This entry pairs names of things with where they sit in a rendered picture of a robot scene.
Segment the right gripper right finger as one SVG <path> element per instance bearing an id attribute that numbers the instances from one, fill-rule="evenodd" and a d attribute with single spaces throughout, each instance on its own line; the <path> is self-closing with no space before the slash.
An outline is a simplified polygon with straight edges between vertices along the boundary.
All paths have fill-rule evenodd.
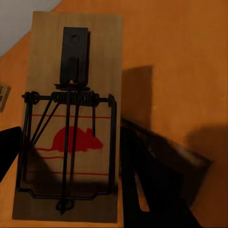
<path id="1" fill-rule="evenodd" d="M 138 134 L 120 133 L 124 228 L 202 228 Z M 132 159 L 150 212 L 140 209 Z"/>

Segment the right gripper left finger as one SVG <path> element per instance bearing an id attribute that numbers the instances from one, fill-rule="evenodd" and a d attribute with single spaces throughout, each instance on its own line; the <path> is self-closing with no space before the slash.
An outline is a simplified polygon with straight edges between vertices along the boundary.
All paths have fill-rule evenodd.
<path id="1" fill-rule="evenodd" d="M 20 133 L 19 126 L 0 132 L 0 182 L 19 153 Z"/>

